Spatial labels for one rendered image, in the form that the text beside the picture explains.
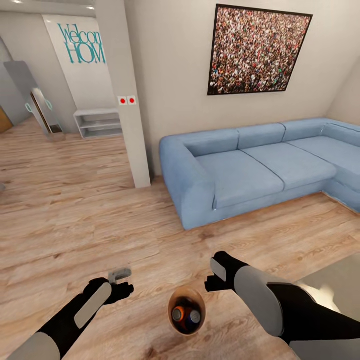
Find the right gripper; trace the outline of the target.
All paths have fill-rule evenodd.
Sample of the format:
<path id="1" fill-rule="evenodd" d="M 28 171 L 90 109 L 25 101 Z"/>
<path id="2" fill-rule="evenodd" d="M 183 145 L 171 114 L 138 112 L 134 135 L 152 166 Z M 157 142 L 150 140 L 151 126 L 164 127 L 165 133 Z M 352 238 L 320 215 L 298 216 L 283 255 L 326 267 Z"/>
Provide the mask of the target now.
<path id="1" fill-rule="evenodd" d="M 207 292 L 215 292 L 215 291 L 224 291 L 224 290 L 231 290 L 229 286 L 225 283 L 221 284 L 216 280 L 215 275 L 208 276 L 207 281 L 204 282 L 205 289 Z"/>

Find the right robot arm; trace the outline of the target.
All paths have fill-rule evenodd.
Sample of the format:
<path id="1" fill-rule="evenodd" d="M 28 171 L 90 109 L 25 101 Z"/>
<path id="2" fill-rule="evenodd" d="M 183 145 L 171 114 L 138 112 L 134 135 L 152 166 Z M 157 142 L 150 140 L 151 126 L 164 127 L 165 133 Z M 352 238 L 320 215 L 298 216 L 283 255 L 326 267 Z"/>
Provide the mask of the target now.
<path id="1" fill-rule="evenodd" d="M 319 305 L 296 284 L 217 253 L 207 292 L 233 290 L 264 330 L 300 360 L 360 360 L 360 322 Z"/>

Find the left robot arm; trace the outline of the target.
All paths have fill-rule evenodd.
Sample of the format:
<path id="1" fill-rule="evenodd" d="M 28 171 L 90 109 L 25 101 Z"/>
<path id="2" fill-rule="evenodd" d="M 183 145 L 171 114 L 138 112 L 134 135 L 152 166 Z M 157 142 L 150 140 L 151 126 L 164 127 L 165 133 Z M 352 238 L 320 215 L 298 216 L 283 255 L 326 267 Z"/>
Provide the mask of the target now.
<path id="1" fill-rule="evenodd" d="M 5 360 L 62 360 L 102 305 L 126 299 L 135 291 L 133 284 L 118 280 L 130 277 L 133 270 L 110 272 L 107 279 L 95 278 L 83 293 L 76 296 Z"/>

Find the trash can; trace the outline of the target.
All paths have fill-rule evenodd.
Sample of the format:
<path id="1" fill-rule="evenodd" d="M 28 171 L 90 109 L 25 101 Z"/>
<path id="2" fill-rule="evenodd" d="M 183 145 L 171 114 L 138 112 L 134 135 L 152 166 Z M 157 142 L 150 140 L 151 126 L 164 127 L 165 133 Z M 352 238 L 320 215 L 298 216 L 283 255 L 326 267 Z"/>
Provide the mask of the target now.
<path id="1" fill-rule="evenodd" d="M 191 287 L 182 287 L 177 288 L 176 291 L 172 294 L 169 302 L 168 302 L 168 318 L 171 326 L 181 335 L 183 336 L 192 336 L 200 331 L 200 329 L 204 326 L 205 319 L 207 317 L 206 315 L 206 304 L 204 303 L 204 298 L 200 295 L 200 293 L 194 289 L 193 291 L 196 292 L 194 294 L 193 292 L 190 292 L 189 289 Z M 187 306 L 191 306 L 192 309 L 196 309 L 200 312 L 201 319 L 200 324 L 195 329 L 194 332 L 188 332 L 183 333 L 178 329 L 178 322 L 174 321 L 172 317 L 173 309 L 177 306 L 184 306 L 186 309 Z"/>

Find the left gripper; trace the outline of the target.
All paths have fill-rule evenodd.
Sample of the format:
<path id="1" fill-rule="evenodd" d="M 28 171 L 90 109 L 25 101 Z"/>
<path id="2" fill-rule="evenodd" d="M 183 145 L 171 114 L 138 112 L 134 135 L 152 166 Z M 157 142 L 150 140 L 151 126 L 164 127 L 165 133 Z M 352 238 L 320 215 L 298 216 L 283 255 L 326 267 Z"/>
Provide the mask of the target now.
<path id="1" fill-rule="evenodd" d="M 131 293 L 133 293 L 135 291 L 135 287 L 133 284 L 129 284 L 128 282 L 124 282 L 121 284 L 114 284 L 115 286 L 115 290 L 116 290 L 116 294 L 115 294 L 115 298 L 113 299 L 113 301 L 111 304 L 114 304 L 120 300 L 126 299 L 130 296 Z"/>

